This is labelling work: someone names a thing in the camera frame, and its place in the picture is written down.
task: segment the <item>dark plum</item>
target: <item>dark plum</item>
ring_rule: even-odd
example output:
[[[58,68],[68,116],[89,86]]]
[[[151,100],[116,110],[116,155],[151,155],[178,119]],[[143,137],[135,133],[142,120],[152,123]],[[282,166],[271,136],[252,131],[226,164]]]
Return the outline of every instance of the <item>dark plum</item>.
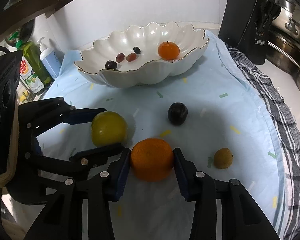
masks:
[[[188,109],[183,103],[173,103],[168,110],[168,119],[173,125],[182,125],[188,115]]]

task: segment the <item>white bowl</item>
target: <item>white bowl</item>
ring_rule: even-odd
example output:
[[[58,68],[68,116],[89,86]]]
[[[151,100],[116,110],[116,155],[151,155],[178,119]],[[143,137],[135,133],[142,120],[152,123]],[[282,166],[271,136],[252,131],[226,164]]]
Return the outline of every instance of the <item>white bowl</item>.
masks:
[[[199,59],[209,38],[204,29],[195,30],[192,25],[179,27],[175,22],[165,26],[149,23],[146,27],[130,26],[123,32],[112,32],[106,40],[95,40],[92,49],[81,51],[82,61],[75,61],[79,72],[89,81],[127,88],[140,84],[156,84],[168,76],[186,72]],[[164,60],[158,54],[158,46],[164,41],[172,41],[180,48],[175,60]],[[132,62],[125,59],[118,63],[116,70],[105,69],[108,60],[115,61],[119,53],[125,56],[134,47],[141,54]]]

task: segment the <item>light blue tablecloth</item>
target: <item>light blue tablecloth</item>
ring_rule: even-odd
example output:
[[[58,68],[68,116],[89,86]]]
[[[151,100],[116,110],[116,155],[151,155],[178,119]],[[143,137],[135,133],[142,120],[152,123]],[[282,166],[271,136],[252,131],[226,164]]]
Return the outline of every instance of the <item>light blue tablecloth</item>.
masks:
[[[275,127],[258,92],[246,81],[224,43],[211,32],[207,34],[210,44],[189,71],[156,85],[128,89],[88,82],[73,64],[80,60],[79,52],[69,51],[60,76],[44,98],[62,96],[77,109],[104,107],[119,113],[128,123],[126,146],[131,149],[145,138],[166,132],[162,138],[172,148],[180,147],[199,170],[214,179],[239,179],[278,230],[285,207],[282,157]],[[184,103],[189,111],[179,127],[167,119],[174,102]],[[94,147],[89,123],[60,124],[38,140],[45,155],[63,160]],[[223,147],[234,155],[231,167],[220,170],[213,164],[209,166],[209,158]],[[91,176],[105,169],[95,168]],[[187,203],[180,195],[174,172],[161,182],[148,183],[136,179],[131,171],[123,197],[110,203],[110,210],[117,240],[184,240],[190,235],[194,203]],[[86,210],[83,239],[87,239],[85,214]]]

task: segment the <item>orange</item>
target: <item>orange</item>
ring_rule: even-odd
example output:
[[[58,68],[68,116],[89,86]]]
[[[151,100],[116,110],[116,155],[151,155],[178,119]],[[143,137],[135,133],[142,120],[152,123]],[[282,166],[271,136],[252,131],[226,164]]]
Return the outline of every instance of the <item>orange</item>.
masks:
[[[138,179],[162,180],[169,175],[173,167],[172,149],[162,139],[145,139],[133,147],[130,165]]]
[[[177,44],[171,41],[165,41],[158,47],[158,54],[165,60],[176,59],[179,56],[180,49]]]

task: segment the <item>checkered cloth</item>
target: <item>checkered cloth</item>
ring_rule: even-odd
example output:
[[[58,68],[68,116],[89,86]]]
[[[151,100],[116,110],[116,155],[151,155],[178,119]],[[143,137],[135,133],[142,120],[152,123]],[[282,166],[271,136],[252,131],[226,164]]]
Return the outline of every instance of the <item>checkered cloth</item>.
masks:
[[[276,127],[281,141],[285,185],[288,205],[288,224],[284,228],[284,239],[292,239],[300,229],[300,132],[284,98],[274,88],[271,79],[264,75],[240,51],[226,45],[232,59],[249,83],[258,90]]]

